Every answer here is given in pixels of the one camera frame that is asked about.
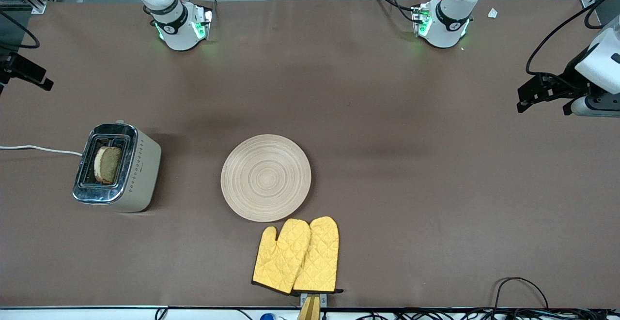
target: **toaster slot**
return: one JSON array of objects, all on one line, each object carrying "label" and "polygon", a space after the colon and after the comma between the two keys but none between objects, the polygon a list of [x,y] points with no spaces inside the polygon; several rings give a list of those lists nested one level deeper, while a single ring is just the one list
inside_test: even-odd
[{"label": "toaster slot", "polygon": [[86,167],[86,171],[84,172],[84,175],[82,177],[82,184],[101,185],[101,186],[116,185],[118,181],[118,172],[123,165],[123,162],[122,162],[123,157],[121,157],[120,161],[118,162],[117,176],[114,180],[114,183],[104,184],[104,183],[100,183],[99,181],[97,181],[97,178],[95,177],[95,156],[97,155],[99,148],[103,146],[120,148],[121,153],[124,154],[126,143],[127,143],[127,139],[125,137],[103,137],[103,136],[95,137],[93,141],[91,142],[91,148],[88,153],[89,156],[86,159],[88,166]]}]

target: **green led light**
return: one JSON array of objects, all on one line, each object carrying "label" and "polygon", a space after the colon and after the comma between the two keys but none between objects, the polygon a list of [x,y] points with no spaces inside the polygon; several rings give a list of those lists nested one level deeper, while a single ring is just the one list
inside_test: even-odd
[{"label": "green led light", "polygon": [[161,33],[161,30],[159,29],[159,25],[157,24],[157,22],[155,23],[155,28],[157,29],[157,32],[159,32],[159,38],[161,40],[165,40],[164,35]]},{"label": "green led light", "polygon": [[203,25],[192,22],[192,27],[198,39],[204,38],[204,26]]},{"label": "green led light", "polygon": [[420,30],[418,31],[418,33],[421,36],[425,37],[428,34],[428,29],[430,28],[430,25],[432,24],[433,22],[431,21],[430,17],[428,17],[427,21],[420,24]]},{"label": "green led light", "polygon": [[463,25],[463,31],[461,32],[461,37],[465,35],[465,31],[467,30],[467,25],[469,25],[469,20],[465,22],[465,25]]}]

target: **brown tablecloth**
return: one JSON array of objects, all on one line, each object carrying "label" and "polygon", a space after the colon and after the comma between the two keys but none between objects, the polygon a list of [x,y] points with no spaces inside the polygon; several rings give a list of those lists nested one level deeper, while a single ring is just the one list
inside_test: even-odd
[{"label": "brown tablecloth", "polygon": [[[269,224],[219,187],[237,144],[275,133],[312,165],[293,216],[339,224],[330,305],[488,306],[499,278],[524,276],[552,307],[618,306],[618,120],[515,107],[529,54],[578,0],[481,0],[450,49],[385,3],[271,0],[220,4],[215,41],[175,52],[140,8],[35,16],[42,46],[24,53],[55,86],[13,80],[0,141],[79,152],[123,119],[162,147],[152,207],[99,212],[71,197],[79,157],[2,152],[0,304],[296,304],[250,284]],[[560,72],[593,35],[575,21],[533,69]],[[541,304],[516,283],[500,305]]]}]

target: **quilted pattern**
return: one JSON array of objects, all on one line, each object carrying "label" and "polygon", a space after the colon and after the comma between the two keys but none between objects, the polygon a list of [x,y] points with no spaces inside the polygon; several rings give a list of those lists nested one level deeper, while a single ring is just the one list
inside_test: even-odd
[{"label": "quilted pattern", "polygon": [[276,235],[275,227],[263,231],[252,282],[288,294],[308,250],[310,227],[301,219],[287,219]]},{"label": "quilted pattern", "polygon": [[326,216],[312,221],[310,231],[310,245],[293,289],[333,292],[340,242],[338,226],[334,219]]}]

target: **paper scrap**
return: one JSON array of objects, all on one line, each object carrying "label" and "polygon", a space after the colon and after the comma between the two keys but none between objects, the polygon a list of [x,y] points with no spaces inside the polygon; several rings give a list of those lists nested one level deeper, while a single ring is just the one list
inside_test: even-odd
[{"label": "paper scrap", "polygon": [[497,10],[495,8],[491,8],[491,11],[489,11],[489,15],[487,15],[490,18],[496,18],[497,17]]}]

